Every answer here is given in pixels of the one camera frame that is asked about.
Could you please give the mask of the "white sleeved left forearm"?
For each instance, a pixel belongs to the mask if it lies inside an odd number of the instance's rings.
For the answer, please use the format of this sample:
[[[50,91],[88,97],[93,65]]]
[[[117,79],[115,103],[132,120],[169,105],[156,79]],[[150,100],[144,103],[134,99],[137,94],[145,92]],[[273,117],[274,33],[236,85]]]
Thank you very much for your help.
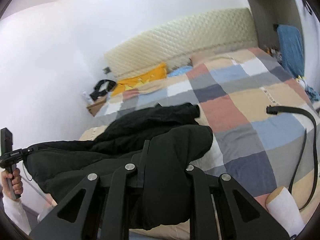
[[[12,200],[7,195],[3,196],[3,206],[6,215],[27,235],[31,227],[20,199]]]

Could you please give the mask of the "person's left hand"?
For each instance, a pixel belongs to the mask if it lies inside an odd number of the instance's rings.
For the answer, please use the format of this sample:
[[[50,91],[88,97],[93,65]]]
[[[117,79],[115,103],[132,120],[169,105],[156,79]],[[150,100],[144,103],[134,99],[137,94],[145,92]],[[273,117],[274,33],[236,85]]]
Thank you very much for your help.
[[[9,199],[17,201],[16,195],[23,193],[23,183],[21,181],[20,170],[16,168],[13,173],[7,170],[1,172],[1,181],[3,186],[3,194]]]

